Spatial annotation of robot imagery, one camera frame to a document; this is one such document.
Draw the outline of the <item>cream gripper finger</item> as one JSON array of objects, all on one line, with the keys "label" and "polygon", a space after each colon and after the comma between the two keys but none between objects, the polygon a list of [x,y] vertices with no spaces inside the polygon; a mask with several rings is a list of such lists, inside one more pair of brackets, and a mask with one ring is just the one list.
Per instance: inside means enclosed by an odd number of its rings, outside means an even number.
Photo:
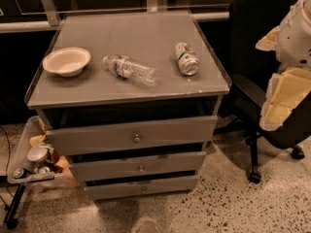
[{"label": "cream gripper finger", "polygon": [[265,93],[259,126],[275,131],[311,92],[311,71],[293,67],[282,74],[273,74]]},{"label": "cream gripper finger", "polygon": [[278,26],[271,29],[264,37],[258,40],[258,42],[256,43],[256,49],[263,51],[275,51],[278,32]]}]

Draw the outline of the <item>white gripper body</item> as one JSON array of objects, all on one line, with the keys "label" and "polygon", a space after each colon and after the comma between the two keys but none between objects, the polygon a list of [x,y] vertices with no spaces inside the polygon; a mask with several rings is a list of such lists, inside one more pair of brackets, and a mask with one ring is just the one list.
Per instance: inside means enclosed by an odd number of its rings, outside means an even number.
[{"label": "white gripper body", "polygon": [[281,21],[276,58],[291,66],[311,67],[311,0],[298,0]]}]

